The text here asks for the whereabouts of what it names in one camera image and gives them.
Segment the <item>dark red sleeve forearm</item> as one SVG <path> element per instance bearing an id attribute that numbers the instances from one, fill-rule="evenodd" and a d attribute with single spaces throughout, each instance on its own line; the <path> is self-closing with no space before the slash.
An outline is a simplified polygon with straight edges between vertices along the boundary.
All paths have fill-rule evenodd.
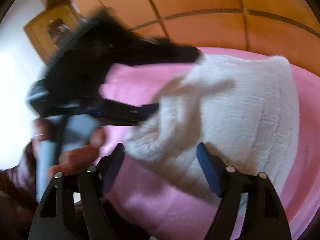
<path id="1" fill-rule="evenodd" d="M 1 239 L 28 239 L 36 209 L 36 158 L 30 142 L 17 166 L 1 170 Z"/>

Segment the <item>left hand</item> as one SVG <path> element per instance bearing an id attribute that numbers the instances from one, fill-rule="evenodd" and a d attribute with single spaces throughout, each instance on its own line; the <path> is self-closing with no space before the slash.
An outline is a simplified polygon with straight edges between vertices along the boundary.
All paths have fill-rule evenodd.
<path id="1" fill-rule="evenodd" d="M 40 142 L 49 139 L 50 124 L 43 118 L 37 118 L 33 121 L 33 129 L 32 148 L 33 155 L 37 159 Z M 105 131 L 102 127 L 98 127 L 93 131 L 85 146 L 63 152 L 59 156 L 59 163 L 47 169 L 48 178 L 52 178 L 57 172 L 62 172 L 67 176 L 82 172 L 99 157 L 99 148 L 104 145 L 105 141 Z"/>

